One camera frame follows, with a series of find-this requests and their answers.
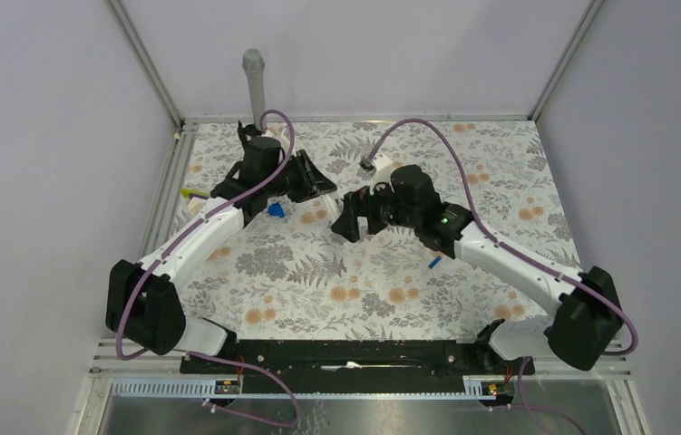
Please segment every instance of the gray pole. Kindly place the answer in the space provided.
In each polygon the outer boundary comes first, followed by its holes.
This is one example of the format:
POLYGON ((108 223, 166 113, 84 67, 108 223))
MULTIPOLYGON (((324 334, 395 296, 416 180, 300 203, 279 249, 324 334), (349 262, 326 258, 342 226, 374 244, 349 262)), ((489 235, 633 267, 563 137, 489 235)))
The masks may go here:
POLYGON ((258 130, 265 130, 266 123, 260 125, 260 116, 266 111, 266 92, 263 86, 263 72, 266 63, 257 48, 250 48, 244 52, 244 60, 241 63, 244 73, 247 75, 249 84, 249 102, 252 103, 252 117, 255 119, 255 127, 258 130))

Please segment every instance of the blue object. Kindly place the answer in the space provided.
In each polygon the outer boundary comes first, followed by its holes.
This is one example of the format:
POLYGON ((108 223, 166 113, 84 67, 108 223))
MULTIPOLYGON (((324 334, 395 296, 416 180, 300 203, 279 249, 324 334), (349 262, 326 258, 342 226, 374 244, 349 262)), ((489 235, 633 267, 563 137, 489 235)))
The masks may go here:
POLYGON ((278 216, 280 218, 284 218, 286 215, 284 214, 284 209, 281 207, 281 204, 275 203, 271 204, 268 206, 268 214, 270 216, 278 216))
POLYGON ((441 257, 441 256, 438 256, 438 257, 434 258, 433 261, 431 262, 431 264, 428 265, 428 268, 429 268, 429 269, 433 269, 433 267, 436 266, 436 263, 439 263, 440 261, 442 261, 442 257, 441 257))

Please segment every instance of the gray wall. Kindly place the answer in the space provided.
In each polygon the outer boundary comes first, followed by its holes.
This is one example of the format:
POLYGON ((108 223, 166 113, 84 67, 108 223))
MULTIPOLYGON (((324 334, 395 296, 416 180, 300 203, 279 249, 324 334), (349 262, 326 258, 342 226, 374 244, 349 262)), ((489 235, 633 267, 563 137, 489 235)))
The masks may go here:
POLYGON ((616 278, 654 435, 681 434, 681 2, 608 1, 539 124, 576 244, 616 278))
POLYGON ((251 113, 241 55, 288 115, 532 110, 589 0, 125 0, 189 117, 251 113))
POLYGON ((102 0, 0 1, 0 433, 63 433, 173 128, 102 0))

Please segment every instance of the yellow-green object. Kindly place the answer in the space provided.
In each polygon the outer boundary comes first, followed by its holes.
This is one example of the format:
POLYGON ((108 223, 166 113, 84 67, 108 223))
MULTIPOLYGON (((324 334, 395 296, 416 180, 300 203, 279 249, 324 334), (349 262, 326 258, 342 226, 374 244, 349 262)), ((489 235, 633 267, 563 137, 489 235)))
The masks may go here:
POLYGON ((197 197, 209 198, 208 192, 202 192, 201 190, 196 190, 194 188, 181 188, 180 194, 185 198, 190 198, 190 195, 195 195, 197 197))

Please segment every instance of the tabletop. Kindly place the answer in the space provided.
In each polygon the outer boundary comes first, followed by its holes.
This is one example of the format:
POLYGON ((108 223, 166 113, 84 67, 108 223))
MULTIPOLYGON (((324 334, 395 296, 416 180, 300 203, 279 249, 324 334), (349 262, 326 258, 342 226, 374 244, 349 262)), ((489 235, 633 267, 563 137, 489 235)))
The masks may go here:
MULTIPOLYGON (((368 182, 358 161, 391 124, 296 122, 296 147, 342 195, 368 182)), ((456 148, 482 219, 553 261, 579 267, 534 122, 434 124, 456 148)), ((381 152, 395 167, 421 166, 443 200, 467 207, 455 163, 426 127, 404 125, 381 152)), ((235 124, 201 124, 184 186, 211 190, 242 156, 235 124)), ((286 217, 261 213, 199 269, 180 294, 187 314, 239 338, 322 340, 471 339, 493 319, 545 314, 476 266, 444 257, 430 269, 440 254, 410 229, 389 227, 351 244, 330 231, 322 201, 278 202, 286 217)), ((187 204, 176 210, 176 227, 193 217, 187 204)))

